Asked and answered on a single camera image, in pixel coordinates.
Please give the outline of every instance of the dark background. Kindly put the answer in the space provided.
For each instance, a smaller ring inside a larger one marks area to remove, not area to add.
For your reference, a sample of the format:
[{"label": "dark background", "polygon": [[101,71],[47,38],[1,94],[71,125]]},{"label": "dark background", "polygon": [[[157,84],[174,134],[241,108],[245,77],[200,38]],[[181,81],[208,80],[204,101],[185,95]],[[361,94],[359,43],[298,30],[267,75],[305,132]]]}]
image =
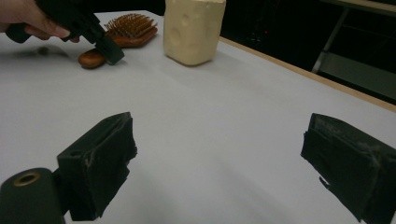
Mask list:
[{"label": "dark background", "polygon": [[[165,11],[164,0],[88,1],[97,12]],[[311,71],[341,13],[319,0],[227,0],[221,35]],[[396,73],[396,18],[351,10],[330,51]]]}]

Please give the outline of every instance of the hairbrush bristles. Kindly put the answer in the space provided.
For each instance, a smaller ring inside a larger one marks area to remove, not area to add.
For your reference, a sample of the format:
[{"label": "hairbrush bristles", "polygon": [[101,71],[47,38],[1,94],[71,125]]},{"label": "hairbrush bristles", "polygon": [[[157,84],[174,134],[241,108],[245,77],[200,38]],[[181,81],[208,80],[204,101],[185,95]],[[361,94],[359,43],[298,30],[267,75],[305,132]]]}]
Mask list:
[{"label": "hairbrush bristles", "polygon": [[[123,49],[140,47],[157,34],[157,23],[148,16],[127,14],[105,24],[106,35]],[[83,68],[92,69],[106,62],[105,57],[97,50],[91,49],[78,57]]]},{"label": "hairbrush bristles", "polygon": [[138,38],[157,25],[153,23],[154,20],[148,16],[128,14],[110,21],[105,27],[109,35]]}]

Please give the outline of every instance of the white table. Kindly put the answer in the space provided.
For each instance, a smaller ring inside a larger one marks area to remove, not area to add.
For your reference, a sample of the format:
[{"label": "white table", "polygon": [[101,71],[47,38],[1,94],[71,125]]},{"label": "white table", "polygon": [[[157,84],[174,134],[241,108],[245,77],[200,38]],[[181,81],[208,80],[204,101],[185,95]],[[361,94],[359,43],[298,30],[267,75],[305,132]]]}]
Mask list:
[{"label": "white table", "polygon": [[396,147],[392,106],[224,42],[213,61],[185,67],[163,54],[163,18],[139,13],[158,22],[157,36],[96,70],[77,63],[92,48],[84,39],[19,45],[0,35],[1,182],[54,171],[56,156],[93,125],[130,111],[138,155],[95,223],[357,223],[300,156],[303,135],[319,113]]}]

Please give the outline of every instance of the human hand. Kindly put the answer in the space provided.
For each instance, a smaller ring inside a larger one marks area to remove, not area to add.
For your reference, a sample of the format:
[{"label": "human hand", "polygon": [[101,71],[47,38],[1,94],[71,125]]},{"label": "human hand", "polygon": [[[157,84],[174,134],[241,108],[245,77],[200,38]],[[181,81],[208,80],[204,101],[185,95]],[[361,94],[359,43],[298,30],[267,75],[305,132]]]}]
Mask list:
[{"label": "human hand", "polygon": [[[49,19],[37,6],[35,0],[0,0],[0,33],[7,30],[12,23],[24,22],[26,34],[34,35],[42,40],[51,36],[65,38],[70,32]],[[78,42],[78,37],[71,39]]]}]

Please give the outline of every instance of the hairbrush handle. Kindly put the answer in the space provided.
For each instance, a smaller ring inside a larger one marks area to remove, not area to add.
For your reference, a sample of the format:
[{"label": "hairbrush handle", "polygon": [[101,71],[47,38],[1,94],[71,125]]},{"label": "hairbrush handle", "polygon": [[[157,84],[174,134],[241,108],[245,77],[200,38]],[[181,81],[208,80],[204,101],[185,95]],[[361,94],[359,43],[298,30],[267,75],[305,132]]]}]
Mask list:
[{"label": "hairbrush handle", "polygon": [[26,34],[24,28],[26,23],[14,23],[8,26],[6,35],[17,43],[24,43],[31,35]]},{"label": "hairbrush handle", "polygon": [[90,49],[82,53],[78,57],[78,62],[85,69],[93,69],[99,67],[106,62],[105,56],[97,49]]},{"label": "hairbrush handle", "polygon": [[[157,34],[157,27],[152,27],[148,32],[139,38],[130,38],[118,35],[109,35],[111,39],[122,49],[139,47],[148,42],[155,34]],[[81,67],[85,69],[93,69],[99,67],[106,62],[105,56],[97,49],[90,49],[78,57],[78,62]]]}]

